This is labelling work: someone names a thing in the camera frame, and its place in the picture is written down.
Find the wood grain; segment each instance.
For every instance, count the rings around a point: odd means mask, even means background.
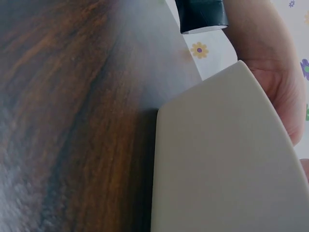
[[[156,112],[200,81],[184,51],[160,0],[0,0],[1,231],[149,231]]]

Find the purple flower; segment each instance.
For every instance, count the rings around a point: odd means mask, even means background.
[[[294,5],[295,5],[295,1],[294,0],[290,1],[289,7],[294,7]]]
[[[306,59],[303,59],[303,62],[300,62],[301,68],[304,73],[304,77],[309,80],[309,62]]]

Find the yellow flower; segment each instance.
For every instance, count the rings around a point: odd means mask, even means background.
[[[207,57],[207,53],[209,53],[209,51],[207,50],[207,46],[202,44],[201,42],[192,44],[192,48],[190,49],[190,51],[192,52],[193,56],[199,59]]]
[[[305,23],[307,25],[309,25],[309,11],[307,12],[307,14],[305,15]]]

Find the hand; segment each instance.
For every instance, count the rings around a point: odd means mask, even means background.
[[[248,57],[250,54],[242,60],[262,86],[292,143],[296,145],[302,137],[306,116],[305,81],[299,63],[285,66],[280,57],[277,60]]]
[[[290,33],[268,0],[224,3],[230,22],[225,34],[269,97],[291,141],[297,144],[305,127],[306,90]]]
[[[301,162],[301,165],[303,165],[306,177],[309,182],[309,159],[302,159],[300,162]]]

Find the dark wooden surface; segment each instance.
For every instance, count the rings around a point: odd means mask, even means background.
[[[200,81],[162,0],[0,0],[0,231],[149,231],[157,109]]]

